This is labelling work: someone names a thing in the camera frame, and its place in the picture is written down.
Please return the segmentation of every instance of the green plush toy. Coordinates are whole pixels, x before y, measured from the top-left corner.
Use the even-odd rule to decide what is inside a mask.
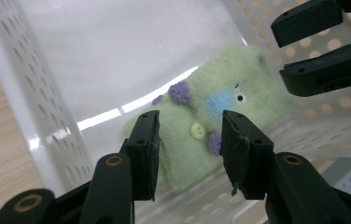
[[[161,111],[158,188],[182,190],[222,164],[223,110],[242,113],[264,129],[290,110],[292,98],[270,74],[260,49],[231,44],[152,104],[148,110]],[[135,121],[127,124],[127,134]]]

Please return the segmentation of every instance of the brass screw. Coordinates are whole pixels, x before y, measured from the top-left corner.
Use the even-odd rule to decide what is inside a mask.
[[[113,156],[105,160],[105,164],[109,166],[117,166],[123,162],[122,157]]]
[[[30,194],[27,195],[25,197],[23,197],[22,199],[20,199],[15,206],[13,207],[13,210],[15,210],[15,212],[17,213],[24,213],[24,212],[28,212],[32,209],[34,209],[35,207],[39,206],[42,202],[42,196],[39,194]]]
[[[298,157],[295,156],[291,156],[291,155],[287,155],[287,156],[283,156],[283,161],[285,161],[288,164],[291,165],[301,165],[302,164],[302,160]]]

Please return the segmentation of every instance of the black plastic bracket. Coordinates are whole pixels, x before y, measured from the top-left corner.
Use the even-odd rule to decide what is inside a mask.
[[[246,199],[261,200],[267,191],[274,143],[246,116],[225,110],[220,155],[233,186]]]
[[[120,153],[103,156],[93,179],[54,199],[27,190],[0,210],[0,224],[134,223],[134,201],[153,200],[159,168],[159,111],[141,115]]]
[[[271,224],[351,223],[351,195],[330,187],[304,157],[273,153],[246,116],[224,111],[221,155],[232,186],[262,200]]]
[[[351,45],[285,65],[281,77],[291,94],[312,96],[351,86]]]
[[[120,151],[126,153],[132,161],[135,201],[155,201],[159,169],[159,128],[159,111],[140,115],[130,138]]]
[[[351,0],[310,0],[274,20],[274,38],[281,48],[316,34],[342,23],[343,10],[351,12]]]
[[[101,158],[78,223],[134,223],[131,173],[127,155],[114,153]]]
[[[54,194],[48,189],[30,189],[9,200],[0,210],[0,224],[56,223]]]

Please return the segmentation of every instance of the stuffed animal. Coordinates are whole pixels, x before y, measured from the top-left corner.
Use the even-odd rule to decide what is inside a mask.
[[[158,189],[186,189],[220,167],[223,110],[245,114],[264,129],[292,102],[260,49],[229,45],[148,109],[161,111]],[[135,121],[127,124],[127,134]]]

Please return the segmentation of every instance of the white plastic basket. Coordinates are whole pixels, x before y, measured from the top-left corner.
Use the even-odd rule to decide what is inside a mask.
[[[118,152],[123,123],[228,43],[261,46],[274,74],[351,43],[351,22],[279,49],[270,30],[295,0],[0,0],[0,80],[45,186],[88,181]],[[351,156],[351,88],[309,98],[267,130],[276,151]],[[223,170],[182,194],[137,203],[137,223],[230,223],[251,202],[231,198]]]

